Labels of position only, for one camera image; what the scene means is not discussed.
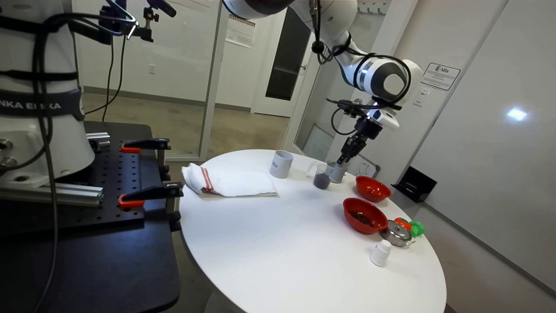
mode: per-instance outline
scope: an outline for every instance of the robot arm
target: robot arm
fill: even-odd
[[[376,139],[383,125],[400,127],[392,112],[378,108],[400,110],[404,103],[416,94],[423,70],[409,59],[380,56],[364,52],[352,40],[350,28],[359,12],[357,0],[223,0],[225,7],[242,19],[256,19],[277,14],[287,7],[315,32],[317,42],[314,52],[321,54],[329,49],[329,54],[341,66],[347,84],[373,96],[376,108],[362,112],[357,122],[357,134],[348,138],[343,146],[340,165],[348,164],[367,145],[367,139]]]

